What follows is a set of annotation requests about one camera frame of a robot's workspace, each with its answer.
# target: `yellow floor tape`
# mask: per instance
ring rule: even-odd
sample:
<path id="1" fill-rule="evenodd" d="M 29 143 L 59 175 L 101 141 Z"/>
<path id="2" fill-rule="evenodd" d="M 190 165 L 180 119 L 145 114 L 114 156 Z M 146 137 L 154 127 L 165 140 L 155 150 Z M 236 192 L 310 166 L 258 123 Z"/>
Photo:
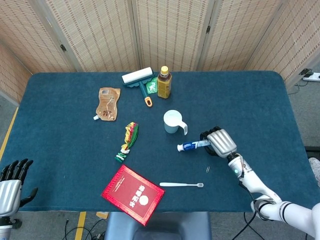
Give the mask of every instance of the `yellow floor tape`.
<path id="1" fill-rule="evenodd" d="M 109 216 L 109 212 L 107 211 L 97 211 L 95 214 L 100 219 L 107 219 Z"/>
<path id="2" fill-rule="evenodd" d="M 76 229 L 74 240 L 81 240 L 82 239 L 82 233 L 84 231 L 83 227 L 85 226 L 86 214 L 87 214 L 86 211 L 80 212 L 79 221 L 78 221 L 78 228 Z"/>
<path id="3" fill-rule="evenodd" d="M 2 159 L 2 156 L 3 156 L 4 152 L 5 152 L 5 148 L 6 148 L 6 145 L 7 145 L 7 142 L 8 142 L 8 138 L 9 138 L 9 135 L 10 135 L 10 132 L 11 132 L 11 129 L 12 129 L 12 126 L 14 125 L 14 122 L 15 122 L 17 112 L 18 112 L 18 107 L 17 107 L 16 110 L 15 110 L 15 113 L 14 113 L 14 115 L 13 115 L 13 118 L 12 118 L 11 123 L 10 123 L 9 128 L 8 128 L 8 131 L 6 132 L 6 135 L 5 135 L 5 137 L 4 137 L 2 146 L 1 146 L 1 148 L 0 148 L 0 161 L 1 161 L 1 159 Z"/>

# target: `red booklet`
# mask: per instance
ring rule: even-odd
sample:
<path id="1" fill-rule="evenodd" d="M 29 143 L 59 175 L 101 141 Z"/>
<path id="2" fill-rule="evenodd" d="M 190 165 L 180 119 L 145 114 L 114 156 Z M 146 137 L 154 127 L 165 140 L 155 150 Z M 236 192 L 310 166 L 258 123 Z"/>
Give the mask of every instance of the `red booklet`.
<path id="1" fill-rule="evenodd" d="M 146 226 L 164 193 L 165 190 L 122 165 L 101 196 Z"/>

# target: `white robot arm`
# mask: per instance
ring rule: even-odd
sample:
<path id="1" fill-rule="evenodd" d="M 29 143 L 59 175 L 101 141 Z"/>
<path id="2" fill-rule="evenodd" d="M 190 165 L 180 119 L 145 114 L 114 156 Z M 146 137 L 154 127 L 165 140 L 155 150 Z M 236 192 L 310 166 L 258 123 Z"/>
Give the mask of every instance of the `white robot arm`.
<path id="1" fill-rule="evenodd" d="M 242 187 L 250 193 L 262 194 L 251 202 L 252 211 L 256 212 L 259 218 L 285 222 L 320 240 L 320 203 L 308 209 L 289 201 L 282 201 L 236 152 L 237 145 L 224 129 L 215 127 L 210 132 L 206 132 L 204 137 L 210 141 L 219 157 L 228 159 L 228 165 Z"/>
<path id="2" fill-rule="evenodd" d="M 11 222 L 10 217 L 19 208 L 31 202 L 37 194 L 36 187 L 28 197 L 21 199 L 27 171 L 33 162 L 27 158 L 21 161 L 16 160 L 5 166 L 0 173 L 0 240 L 9 240 L 11 229 L 21 227 L 22 222 L 19 219 Z"/>

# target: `plastic bottle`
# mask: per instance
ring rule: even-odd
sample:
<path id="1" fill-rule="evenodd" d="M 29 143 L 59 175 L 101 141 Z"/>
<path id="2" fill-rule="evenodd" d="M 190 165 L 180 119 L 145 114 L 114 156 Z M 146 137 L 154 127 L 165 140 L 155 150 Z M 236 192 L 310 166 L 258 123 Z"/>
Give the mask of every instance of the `plastic bottle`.
<path id="1" fill-rule="evenodd" d="M 161 67 L 161 72 L 157 78 L 158 84 L 158 96 L 164 99 L 167 99 L 171 92 L 171 80 L 172 75 L 168 70 L 167 66 Z"/>

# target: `white mug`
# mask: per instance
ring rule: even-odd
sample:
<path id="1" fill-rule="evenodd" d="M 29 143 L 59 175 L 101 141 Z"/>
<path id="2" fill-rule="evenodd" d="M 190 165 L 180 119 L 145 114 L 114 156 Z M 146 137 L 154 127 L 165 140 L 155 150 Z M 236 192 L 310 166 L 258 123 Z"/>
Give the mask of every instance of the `white mug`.
<path id="1" fill-rule="evenodd" d="M 188 126 L 182 121 L 182 115 L 177 110 L 169 110 L 163 115 L 164 129 L 169 134 L 174 134 L 179 127 L 183 128 L 184 135 L 188 133 Z"/>

